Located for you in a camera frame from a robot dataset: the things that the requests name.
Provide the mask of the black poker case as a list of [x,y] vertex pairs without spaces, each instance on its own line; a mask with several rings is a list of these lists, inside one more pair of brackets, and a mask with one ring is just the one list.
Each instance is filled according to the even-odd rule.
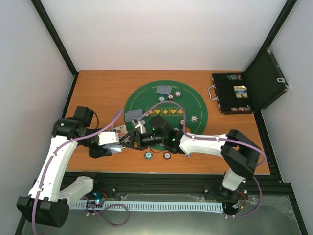
[[[231,81],[229,74],[240,74],[242,80]],[[237,98],[234,86],[247,88],[248,98]],[[273,46],[263,50],[244,72],[214,73],[209,97],[217,102],[221,114],[251,114],[271,105],[290,89],[273,54]],[[232,112],[231,108],[248,107],[250,112]]]

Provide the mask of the round green poker mat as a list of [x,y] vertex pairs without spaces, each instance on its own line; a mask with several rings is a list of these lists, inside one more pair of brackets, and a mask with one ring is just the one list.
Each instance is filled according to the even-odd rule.
[[[172,87],[173,101],[169,101],[167,95],[157,94],[157,87],[161,85]],[[176,97],[175,91],[180,91],[181,97]],[[160,96],[165,98],[164,102],[159,102]],[[149,111],[150,115],[142,119],[147,132],[151,131],[149,120],[157,115],[176,130],[183,129],[179,122],[186,116],[186,131],[194,134],[203,134],[208,121],[207,106],[200,94],[186,84],[171,80],[151,82],[134,91],[126,102],[124,113],[135,109],[142,109],[143,113]],[[198,117],[196,123],[190,121],[192,115]],[[125,124],[128,131],[134,130],[132,122]]]

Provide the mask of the black aluminium frame rail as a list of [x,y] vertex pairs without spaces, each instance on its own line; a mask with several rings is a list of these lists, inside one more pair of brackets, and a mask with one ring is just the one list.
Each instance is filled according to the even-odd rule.
[[241,184],[235,192],[222,189],[222,175],[92,173],[96,190],[105,190],[109,198],[127,194],[203,195],[206,200],[235,202],[239,194],[248,196],[287,196],[295,199],[290,183],[273,176],[257,176]]

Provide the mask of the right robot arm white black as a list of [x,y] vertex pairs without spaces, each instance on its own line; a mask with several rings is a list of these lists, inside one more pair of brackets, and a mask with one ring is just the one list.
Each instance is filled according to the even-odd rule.
[[254,176],[262,150],[238,130],[217,136],[196,135],[180,130],[162,131],[153,128],[151,132],[130,131],[120,138],[126,148],[145,150],[162,144],[172,154],[202,153],[221,157],[229,166],[225,173],[222,190],[236,191],[245,179]]

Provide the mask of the teal poker chip stack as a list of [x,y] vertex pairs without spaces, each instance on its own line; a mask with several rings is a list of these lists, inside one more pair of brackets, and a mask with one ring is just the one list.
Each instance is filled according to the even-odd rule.
[[152,152],[151,151],[146,151],[146,152],[144,152],[144,158],[145,159],[151,159],[153,157],[153,154],[152,154]]

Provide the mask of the card deck in case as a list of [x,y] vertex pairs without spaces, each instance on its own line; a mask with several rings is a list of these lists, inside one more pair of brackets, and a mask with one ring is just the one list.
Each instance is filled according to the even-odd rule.
[[234,92],[237,98],[248,98],[247,88],[243,85],[234,86]]

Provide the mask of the green controller board with LEDs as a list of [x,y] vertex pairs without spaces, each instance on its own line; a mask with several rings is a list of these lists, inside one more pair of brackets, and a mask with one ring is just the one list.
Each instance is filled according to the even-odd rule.
[[107,191],[105,189],[100,189],[99,191],[94,191],[93,196],[95,197],[94,203],[96,205],[102,205],[107,200]]

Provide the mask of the red poker chip stack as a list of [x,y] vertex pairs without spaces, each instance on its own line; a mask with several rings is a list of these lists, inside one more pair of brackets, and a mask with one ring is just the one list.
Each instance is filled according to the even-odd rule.
[[165,152],[165,153],[163,154],[163,157],[164,157],[164,159],[169,160],[169,159],[171,158],[171,153],[170,153],[170,152]]

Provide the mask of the teal chips in case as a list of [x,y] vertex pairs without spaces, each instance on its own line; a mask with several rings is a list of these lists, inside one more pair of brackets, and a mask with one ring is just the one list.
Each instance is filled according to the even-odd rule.
[[227,75],[227,78],[231,81],[242,80],[242,77],[240,74],[229,74]]

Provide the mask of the red chips in case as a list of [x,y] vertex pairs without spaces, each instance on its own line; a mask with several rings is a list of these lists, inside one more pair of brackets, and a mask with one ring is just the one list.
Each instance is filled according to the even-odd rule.
[[238,108],[231,108],[232,112],[250,112],[251,110],[248,107],[238,107]]

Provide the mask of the grey card box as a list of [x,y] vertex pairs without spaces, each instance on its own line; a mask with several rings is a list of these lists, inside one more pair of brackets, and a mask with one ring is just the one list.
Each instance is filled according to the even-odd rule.
[[122,146],[121,145],[109,145],[106,144],[103,146],[103,149],[108,150],[112,154],[122,152]]

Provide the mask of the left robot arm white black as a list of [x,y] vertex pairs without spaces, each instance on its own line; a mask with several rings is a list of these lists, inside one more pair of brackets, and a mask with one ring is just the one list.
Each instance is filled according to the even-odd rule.
[[85,194],[96,197],[101,193],[102,185],[88,176],[78,177],[61,190],[68,162],[77,146],[87,147],[91,157],[99,158],[112,155],[104,145],[119,142],[115,131],[91,129],[93,116],[93,110],[78,106],[72,117],[54,123],[42,170],[28,195],[17,200],[16,206],[27,221],[59,228],[66,222],[69,210]]

